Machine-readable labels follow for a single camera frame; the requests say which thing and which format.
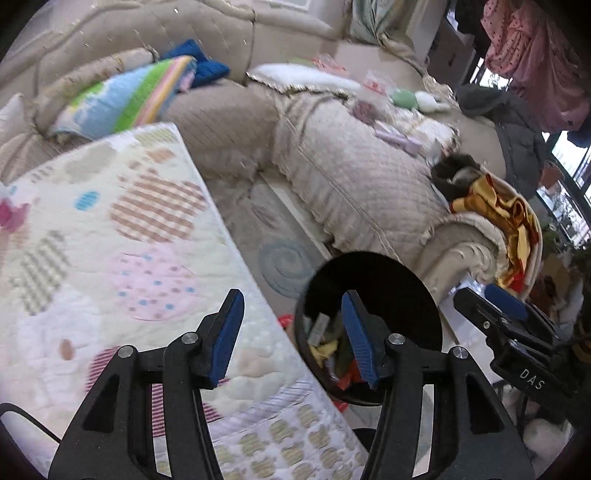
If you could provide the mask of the yellow candy wrapper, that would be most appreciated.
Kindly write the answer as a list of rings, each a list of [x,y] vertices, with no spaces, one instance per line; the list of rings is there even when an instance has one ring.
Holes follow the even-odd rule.
[[[338,340],[332,340],[331,342],[322,343],[318,346],[310,344],[312,358],[314,358],[315,363],[317,363],[320,368],[324,368],[325,363],[335,357],[335,352],[338,351],[338,348]]]

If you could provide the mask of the colourful striped blanket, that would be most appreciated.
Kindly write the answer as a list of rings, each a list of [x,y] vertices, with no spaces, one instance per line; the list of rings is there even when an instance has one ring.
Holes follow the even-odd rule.
[[[49,134],[98,140],[154,123],[176,94],[191,86],[195,72],[197,60],[179,56],[98,82],[69,102]]]

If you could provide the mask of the green plush toy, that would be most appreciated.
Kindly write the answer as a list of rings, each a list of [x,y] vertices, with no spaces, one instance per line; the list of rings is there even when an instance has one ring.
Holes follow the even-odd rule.
[[[412,92],[406,89],[396,89],[388,94],[391,102],[400,108],[418,110],[421,113],[438,113],[449,111],[451,106],[426,91]]]

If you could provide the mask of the beige tufted sofa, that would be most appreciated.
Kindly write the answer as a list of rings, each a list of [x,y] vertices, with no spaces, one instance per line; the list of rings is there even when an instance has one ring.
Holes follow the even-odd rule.
[[[2,60],[2,99],[24,103],[22,131],[1,143],[2,178],[16,179],[89,141],[37,130],[35,99],[48,85],[126,50],[151,47],[156,63],[189,39],[208,58],[228,64],[228,79],[176,95],[157,121],[178,128],[204,178],[228,190],[262,172],[279,174],[335,249],[400,261],[436,300],[465,276],[497,285],[506,266],[502,231],[477,213],[450,207],[483,174],[507,182],[495,128],[457,106],[429,116],[365,88],[349,96],[283,94],[249,80],[253,67],[299,64],[304,55],[326,53],[356,73],[377,71],[427,91],[426,77],[407,61],[377,46],[349,43],[305,15],[288,18],[226,1],[91,4],[80,19],[38,35]],[[419,141],[420,153],[411,156],[377,138],[377,122]]]

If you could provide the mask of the pink hanging garment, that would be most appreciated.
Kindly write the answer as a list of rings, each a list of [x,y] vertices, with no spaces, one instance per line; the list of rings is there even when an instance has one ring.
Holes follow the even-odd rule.
[[[590,113],[583,71],[564,34],[534,1],[488,1],[486,67],[510,81],[544,132],[577,131]]]

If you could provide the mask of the small green white box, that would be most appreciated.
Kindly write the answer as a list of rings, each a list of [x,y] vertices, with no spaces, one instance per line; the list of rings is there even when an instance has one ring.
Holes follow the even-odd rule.
[[[308,333],[308,344],[318,347],[318,345],[322,343],[322,338],[325,336],[329,321],[331,321],[331,318],[329,318],[328,315],[325,315],[324,313],[318,314],[317,320],[314,325],[311,326],[310,333]]]

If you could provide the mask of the patchwork quilt table cover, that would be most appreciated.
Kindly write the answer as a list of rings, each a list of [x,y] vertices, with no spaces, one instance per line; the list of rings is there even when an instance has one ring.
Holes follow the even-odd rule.
[[[29,208],[1,235],[1,398],[63,435],[119,348],[168,345],[231,289],[245,317],[204,392],[228,479],[356,479],[367,453],[301,361],[178,129],[144,126],[1,186]]]

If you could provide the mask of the yellow red cloth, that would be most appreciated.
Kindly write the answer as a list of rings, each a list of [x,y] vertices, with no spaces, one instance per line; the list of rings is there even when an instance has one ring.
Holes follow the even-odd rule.
[[[528,201],[507,182],[486,173],[450,207],[453,213],[477,213],[502,231],[506,266],[497,274],[496,283],[521,298],[527,297],[535,284],[543,253],[542,228]]]

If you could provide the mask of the dark grey jacket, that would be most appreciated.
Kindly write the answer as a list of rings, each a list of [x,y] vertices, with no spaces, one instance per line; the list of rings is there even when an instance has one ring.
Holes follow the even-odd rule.
[[[512,92],[465,84],[456,100],[467,117],[484,117],[496,128],[506,165],[506,181],[525,199],[536,195],[550,152],[526,101]]]

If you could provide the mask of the black trash bin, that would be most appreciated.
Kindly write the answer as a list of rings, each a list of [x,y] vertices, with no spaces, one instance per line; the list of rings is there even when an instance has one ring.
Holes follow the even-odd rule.
[[[325,262],[298,299],[300,339],[319,313],[331,318],[322,340],[337,336],[341,315],[362,378],[363,402],[379,406],[385,376],[394,371],[389,336],[400,334],[426,350],[440,351],[443,330],[438,307],[423,282],[397,260],[373,252],[349,252]]]

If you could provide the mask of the white pink pill bottle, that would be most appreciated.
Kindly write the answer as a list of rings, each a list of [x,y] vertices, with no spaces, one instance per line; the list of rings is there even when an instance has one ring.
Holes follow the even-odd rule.
[[[25,223],[30,205],[28,203],[15,204],[11,200],[8,188],[4,184],[1,184],[0,198],[1,230],[13,233]]]

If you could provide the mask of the white satin cushion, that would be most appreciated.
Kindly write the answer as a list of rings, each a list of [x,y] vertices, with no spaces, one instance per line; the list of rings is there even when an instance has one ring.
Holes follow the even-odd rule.
[[[362,89],[355,80],[300,64],[262,64],[249,69],[246,76],[283,94],[311,92],[349,96]]]

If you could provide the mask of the striped bolster pillow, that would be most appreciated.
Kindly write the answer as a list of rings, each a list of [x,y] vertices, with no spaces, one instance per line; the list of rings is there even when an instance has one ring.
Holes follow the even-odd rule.
[[[60,112],[83,90],[115,75],[152,64],[159,59],[151,47],[118,52],[74,68],[44,88],[35,99],[34,124],[44,136]]]

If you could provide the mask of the red plastic bag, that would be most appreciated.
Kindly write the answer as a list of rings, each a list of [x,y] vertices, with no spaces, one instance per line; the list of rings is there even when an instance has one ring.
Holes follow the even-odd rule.
[[[290,342],[294,344],[295,351],[303,359],[304,365],[308,367],[311,374],[315,376],[318,383],[329,394],[339,411],[344,412],[346,408],[353,405],[370,405],[363,402],[362,378],[356,360],[353,358],[351,342],[346,337],[341,315],[338,315],[337,321],[338,335],[332,336],[329,341],[322,340],[322,343],[328,343],[332,340],[339,341],[339,348],[335,352],[335,357],[325,363],[324,368],[318,367],[318,364],[312,358],[308,335],[304,334],[303,340],[300,339],[300,332],[297,331],[296,315],[283,314],[277,318],[277,321],[279,321],[280,327],[283,328],[287,337],[290,338]]]

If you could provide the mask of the purple handheld device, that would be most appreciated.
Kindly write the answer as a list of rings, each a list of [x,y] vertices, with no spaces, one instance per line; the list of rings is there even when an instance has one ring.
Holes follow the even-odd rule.
[[[395,146],[407,154],[416,157],[421,150],[421,143],[414,138],[400,133],[396,128],[387,124],[377,122],[374,125],[374,131],[377,138]]]

